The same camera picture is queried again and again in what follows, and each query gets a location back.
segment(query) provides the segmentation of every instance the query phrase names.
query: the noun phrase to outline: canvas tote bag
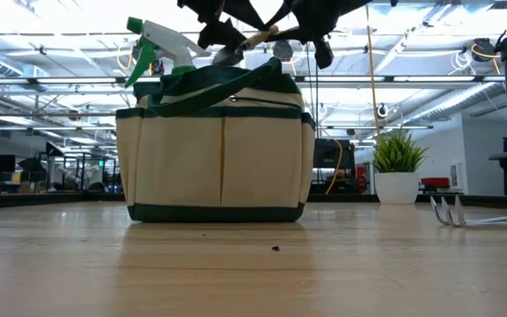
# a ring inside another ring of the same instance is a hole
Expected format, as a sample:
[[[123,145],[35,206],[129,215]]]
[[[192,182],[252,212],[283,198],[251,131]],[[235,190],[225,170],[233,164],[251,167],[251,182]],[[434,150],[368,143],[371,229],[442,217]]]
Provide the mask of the canvas tote bag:
[[[133,220],[285,222],[303,212],[315,123],[272,58],[135,85],[118,110],[122,186]]]

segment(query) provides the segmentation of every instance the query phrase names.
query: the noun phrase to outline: white planter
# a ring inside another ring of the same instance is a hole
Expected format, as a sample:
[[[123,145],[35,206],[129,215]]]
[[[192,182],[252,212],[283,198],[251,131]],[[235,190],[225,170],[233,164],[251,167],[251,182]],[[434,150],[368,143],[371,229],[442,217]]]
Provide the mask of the white planter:
[[[411,204],[418,196],[417,173],[377,173],[375,189],[381,203]]]

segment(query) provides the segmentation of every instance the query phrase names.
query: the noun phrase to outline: tool handle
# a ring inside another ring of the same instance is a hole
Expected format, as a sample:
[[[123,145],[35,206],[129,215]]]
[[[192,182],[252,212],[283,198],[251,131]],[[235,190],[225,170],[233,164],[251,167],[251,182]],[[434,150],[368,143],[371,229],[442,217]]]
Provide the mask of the tool handle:
[[[255,48],[258,44],[266,41],[269,36],[277,34],[277,32],[279,32],[279,28],[277,26],[271,26],[267,31],[259,32],[245,40],[240,47],[244,50]]]

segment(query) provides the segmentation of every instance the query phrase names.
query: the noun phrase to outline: potted plant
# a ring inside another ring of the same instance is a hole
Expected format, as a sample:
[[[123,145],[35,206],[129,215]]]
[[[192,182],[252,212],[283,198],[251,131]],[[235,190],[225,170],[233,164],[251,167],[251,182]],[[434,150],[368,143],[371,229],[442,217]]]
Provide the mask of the potted plant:
[[[375,147],[375,189],[381,203],[411,204],[418,196],[420,183],[415,170],[423,162],[424,153],[412,136],[403,130],[391,133],[388,139],[379,136]]]

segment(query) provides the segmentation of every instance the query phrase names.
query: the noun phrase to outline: bag pocket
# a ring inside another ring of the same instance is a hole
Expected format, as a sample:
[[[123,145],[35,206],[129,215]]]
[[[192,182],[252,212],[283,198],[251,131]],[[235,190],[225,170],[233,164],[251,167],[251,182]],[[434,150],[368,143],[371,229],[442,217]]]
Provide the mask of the bag pocket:
[[[223,207],[297,207],[301,110],[227,107]]]
[[[144,119],[136,201],[219,207],[221,130],[221,118]]]

